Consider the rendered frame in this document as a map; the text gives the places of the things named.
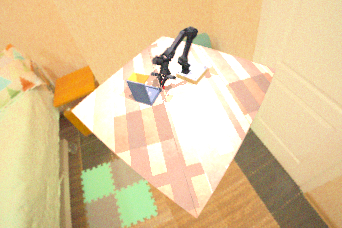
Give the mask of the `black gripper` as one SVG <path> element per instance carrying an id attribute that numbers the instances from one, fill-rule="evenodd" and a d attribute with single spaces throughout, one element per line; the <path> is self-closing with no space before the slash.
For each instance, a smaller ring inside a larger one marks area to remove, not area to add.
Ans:
<path id="1" fill-rule="evenodd" d="M 161 67 L 160 67 L 160 73 L 159 73 L 159 74 L 156 73 L 156 72 L 151 72 L 151 74 L 150 74 L 151 76 L 157 76 L 156 78 L 158 78 L 160 87 L 161 87 L 161 85 L 162 85 L 162 87 L 163 87 L 164 84 L 165 84 L 165 82 L 166 82 L 167 80 L 169 80 L 169 79 L 175 79 L 175 80 L 176 80 L 176 76 L 174 76 L 174 75 L 168 75 L 168 74 L 167 74 L 168 70 L 169 70 L 168 67 L 166 67 L 166 66 L 161 66 Z M 165 76 L 164 76 L 164 75 L 165 75 Z M 162 78 L 162 77 L 164 77 L 164 78 Z M 162 83 L 161 83 L 161 81 L 162 81 Z"/>

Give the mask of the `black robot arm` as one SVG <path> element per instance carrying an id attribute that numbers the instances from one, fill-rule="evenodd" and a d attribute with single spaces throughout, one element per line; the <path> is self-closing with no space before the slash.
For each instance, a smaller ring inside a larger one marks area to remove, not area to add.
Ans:
<path id="1" fill-rule="evenodd" d="M 188 63 L 189 61 L 188 55 L 189 55 L 189 52 L 193 43 L 192 40 L 193 38 L 196 38 L 197 33 L 198 33 L 197 28 L 192 27 L 192 26 L 186 27 L 184 30 L 181 30 L 180 34 L 176 37 L 176 39 L 174 40 L 174 42 L 172 43 L 170 47 L 168 47 L 159 56 L 155 55 L 152 58 L 152 64 L 168 67 L 169 61 L 172 61 L 171 59 L 174 57 L 177 48 L 179 47 L 179 45 L 181 44 L 185 36 L 187 36 L 183 53 L 181 56 L 178 56 L 178 60 L 177 60 L 178 64 L 182 66 L 181 73 L 184 73 L 187 75 L 191 71 L 189 68 L 191 67 L 191 64 Z"/>

